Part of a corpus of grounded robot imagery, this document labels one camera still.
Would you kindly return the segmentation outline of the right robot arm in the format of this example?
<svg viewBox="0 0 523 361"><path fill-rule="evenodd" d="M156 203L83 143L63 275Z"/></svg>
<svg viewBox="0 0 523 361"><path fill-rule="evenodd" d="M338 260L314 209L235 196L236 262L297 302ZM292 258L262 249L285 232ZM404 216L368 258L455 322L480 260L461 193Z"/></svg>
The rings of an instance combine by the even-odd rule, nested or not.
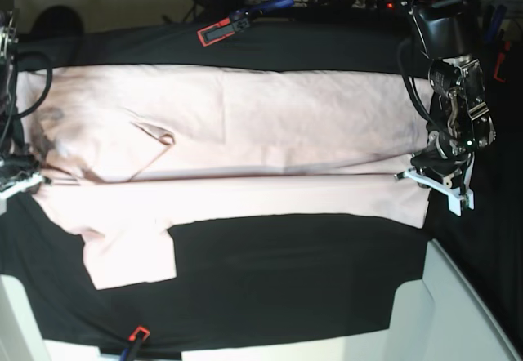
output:
<svg viewBox="0 0 523 361"><path fill-rule="evenodd" d="M1 0L1 213L7 212L8 199L34 189L48 179L41 163L24 142L16 123L34 113L47 98L53 79L50 59L41 52L18 52L18 11L15 0ZM44 63L46 81L42 94L26 110L16 106L18 67L22 60L35 58Z"/></svg>

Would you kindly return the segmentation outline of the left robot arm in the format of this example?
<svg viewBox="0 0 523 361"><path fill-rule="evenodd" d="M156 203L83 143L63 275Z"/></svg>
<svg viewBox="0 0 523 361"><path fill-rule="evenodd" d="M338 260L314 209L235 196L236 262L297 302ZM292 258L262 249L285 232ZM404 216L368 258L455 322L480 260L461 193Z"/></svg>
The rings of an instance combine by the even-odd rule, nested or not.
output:
<svg viewBox="0 0 523 361"><path fill-rule="evenodd" d="M411 166L396 175L446 196L456 216L475 206L470 188L476 152L496 138L485 83L476 51L481 32L472 0L400 0L409 15L415 39L398 47L397 61L409 98L427 121L427 147L411 158ZM406 49L418 47L428 58L427 80L434 109L426 107L414 77L404 67Z"/></svg>

